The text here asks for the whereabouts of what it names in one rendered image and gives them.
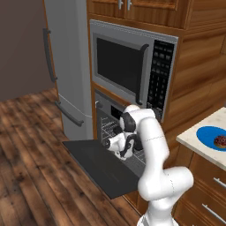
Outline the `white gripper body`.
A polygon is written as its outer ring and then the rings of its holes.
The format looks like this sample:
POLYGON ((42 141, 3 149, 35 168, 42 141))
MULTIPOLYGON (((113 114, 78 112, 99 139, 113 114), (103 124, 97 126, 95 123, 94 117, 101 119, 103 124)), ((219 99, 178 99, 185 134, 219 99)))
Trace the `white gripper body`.
POLYGON ((127 150, 126 152, 125 151, 115 152, 115 156, 118 159, 125 161, 127 158, 130 158, 131 157, 131 151, 130 150, 127 150))

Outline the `silver built-in oven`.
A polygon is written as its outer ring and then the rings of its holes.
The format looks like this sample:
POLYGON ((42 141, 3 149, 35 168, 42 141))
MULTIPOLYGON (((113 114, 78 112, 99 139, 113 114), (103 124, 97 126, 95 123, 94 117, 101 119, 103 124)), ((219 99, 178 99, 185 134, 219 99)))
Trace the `silver built-in oven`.
MULTIPOLYGON (((107 95, 101 93, 98 90, 94 91, 94 96, 95 101, 100 101, 103 104, 103 107, 101 109, 95 107, 97 139, 98 129, 101 126, 101 117, 111 117, 112 119, 117 120, 118 126, 114 128, 113 132, 118 135, 120 132, 119 118, 124 111, 124 106, 118 104, 113 99, 109 98, 107 95)), ((136 140, 135 147, 132 149, 132 154, 134 149, 136 149, 137 151, 143 150, 140 139, 136 140)), ((107 194, 112 199, 125 195, 133 205, 136 205, 138 199, 137 190, 139 177, 136 176, 129 168, 127 168, 123 164, 123 160, 119 160, 112 151, 108 151, 108 153, 106 153, 106 157, 108 164, 106 168, 107 175, 112 177, 113 185, 115 186, 115 189, 110 189, 107 194)))

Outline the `blue plate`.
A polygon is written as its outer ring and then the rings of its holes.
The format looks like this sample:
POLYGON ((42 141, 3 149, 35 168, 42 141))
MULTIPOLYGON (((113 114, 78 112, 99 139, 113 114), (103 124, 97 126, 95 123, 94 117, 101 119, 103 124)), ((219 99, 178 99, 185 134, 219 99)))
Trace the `blue plate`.
POLYGON ((202 144, 214 150, 226 152, 226 147, 218 147, 214 144, 215 138, 220 135, 226 136, 226 130, 215 126, 202 126, 196 131, 196 136, 202 144))

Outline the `microwave door with dark window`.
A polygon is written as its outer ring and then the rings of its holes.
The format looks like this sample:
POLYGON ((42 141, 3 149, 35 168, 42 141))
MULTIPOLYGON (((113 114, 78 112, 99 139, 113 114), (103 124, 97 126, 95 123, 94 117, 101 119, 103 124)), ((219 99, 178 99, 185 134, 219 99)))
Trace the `microwave door with dark window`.
POLYGON ((104 36, 96 37, 95 44, 97 74, 135 93, 135 102, 141 105, 141 83, 149 44, 135 48, 104 36))

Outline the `silver microwave oven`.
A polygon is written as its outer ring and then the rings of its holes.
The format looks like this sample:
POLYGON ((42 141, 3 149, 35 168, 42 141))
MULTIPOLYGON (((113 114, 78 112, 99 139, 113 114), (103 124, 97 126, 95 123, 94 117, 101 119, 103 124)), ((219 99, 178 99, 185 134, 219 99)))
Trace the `silver microwave oven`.
POLYGON ((105 79, 96 72, 95 38, 103 36, 117 40, 119 43, 126 42, 135 48, 145 43, 149 44, 145 55, 145 75, 141 83, 142 104, 139 106, 152 109, 156 117, 162 121, 166 111, 178 38, 95 19, 90 21, 93 81, 124 100, 137 105, 135 93, 105 79))

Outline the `wooden cupboard door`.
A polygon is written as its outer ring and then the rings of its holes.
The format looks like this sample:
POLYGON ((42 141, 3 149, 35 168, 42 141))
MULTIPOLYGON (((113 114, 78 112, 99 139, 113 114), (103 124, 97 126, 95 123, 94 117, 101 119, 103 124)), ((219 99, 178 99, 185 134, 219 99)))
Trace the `wooden cupboard door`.
POLYGON ((126 17, 138 22, 185 28, 192 0, 132 0, 126 17))
POLYGON ((87 0, 87 8, 90 13, 120 18, 124 17, 124 5, 118 9, 118 0, 87 0))

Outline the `wooden drawer front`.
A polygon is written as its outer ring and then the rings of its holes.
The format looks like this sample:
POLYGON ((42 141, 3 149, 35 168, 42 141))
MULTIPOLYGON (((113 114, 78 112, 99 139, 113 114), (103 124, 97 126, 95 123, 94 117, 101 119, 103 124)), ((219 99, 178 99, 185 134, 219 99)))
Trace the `wooden drawer front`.
POLYGON ((194 154, 190 163, 190 171, 199 183, 202 183, 207 190, 226 203, 226 189, 213 179, 214 177, 220 178, 226 184, 225 170, 214 165, 202 156, 194 154))
POLYGON ((181 226, 226 226, 210 214, 201 204, 208 205, 226 221, 226 203, 195 185, 179 199, 175 218, 181 226))

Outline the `brown pastry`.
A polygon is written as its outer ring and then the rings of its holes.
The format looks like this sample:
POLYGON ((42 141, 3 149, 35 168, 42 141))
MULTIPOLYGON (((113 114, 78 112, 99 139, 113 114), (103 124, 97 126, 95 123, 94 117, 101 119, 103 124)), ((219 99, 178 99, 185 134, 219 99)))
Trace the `brown pastry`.
POLYGON ((215 137, 214 144, 219 148, 226 148, 226 136, 219 135, 215 137))

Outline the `silver fridge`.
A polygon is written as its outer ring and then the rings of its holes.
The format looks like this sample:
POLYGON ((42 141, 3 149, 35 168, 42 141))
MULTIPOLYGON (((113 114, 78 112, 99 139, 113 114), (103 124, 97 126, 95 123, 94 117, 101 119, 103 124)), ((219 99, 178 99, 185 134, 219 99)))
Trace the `silver fridge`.
POLYGON ((65 136, 70 140, 93 137, 92 102, 87 35, 87 0, 44 0, 49 52, 57 77, 58 102, 78 120, 78 127, 62 112, 65 136))

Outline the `tall wooden cabinet housing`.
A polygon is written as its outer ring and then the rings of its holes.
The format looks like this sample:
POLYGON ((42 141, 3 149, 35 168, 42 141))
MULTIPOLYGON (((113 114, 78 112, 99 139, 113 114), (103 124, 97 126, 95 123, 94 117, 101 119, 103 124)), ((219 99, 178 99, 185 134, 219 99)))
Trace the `tall wooden cabinet housing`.
POLYGON ((90 13, 98 19, 179 37, 176 62, 169 86, 163 130, 170 156, 166 168, 191 159, 179 153, 176 136, 226 102, 226 0, 192 0, 185 28, 179 29, 90 13))

